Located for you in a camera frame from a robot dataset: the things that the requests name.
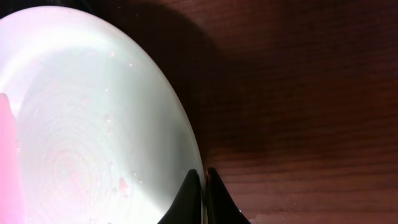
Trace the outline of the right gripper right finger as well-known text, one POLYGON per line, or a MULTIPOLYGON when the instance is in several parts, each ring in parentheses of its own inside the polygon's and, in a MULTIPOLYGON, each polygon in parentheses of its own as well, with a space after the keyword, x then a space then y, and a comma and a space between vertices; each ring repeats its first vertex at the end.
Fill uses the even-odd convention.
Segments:
POLYGON ((208 224, 251 224, 240 212, 215 168, 207 170, 206 211, 208 224))

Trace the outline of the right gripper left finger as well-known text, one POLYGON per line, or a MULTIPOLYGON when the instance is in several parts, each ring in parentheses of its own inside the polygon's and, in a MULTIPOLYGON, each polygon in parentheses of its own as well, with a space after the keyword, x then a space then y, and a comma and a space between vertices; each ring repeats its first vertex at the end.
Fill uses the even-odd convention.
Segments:
POLYGON ((195 169, 188 171, 166 214, 158 224, 202 224, 201 185, 195 169))

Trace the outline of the light green plate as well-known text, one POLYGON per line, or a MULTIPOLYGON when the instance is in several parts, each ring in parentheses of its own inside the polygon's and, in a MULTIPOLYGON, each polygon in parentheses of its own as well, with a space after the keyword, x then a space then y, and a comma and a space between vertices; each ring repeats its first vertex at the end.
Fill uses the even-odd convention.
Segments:
POLYGON ((203 165, 181 102, 128 35, 87 12, 1 19, 1 93, 15 127, 1 153, 2 223, 157 223, 203 165))

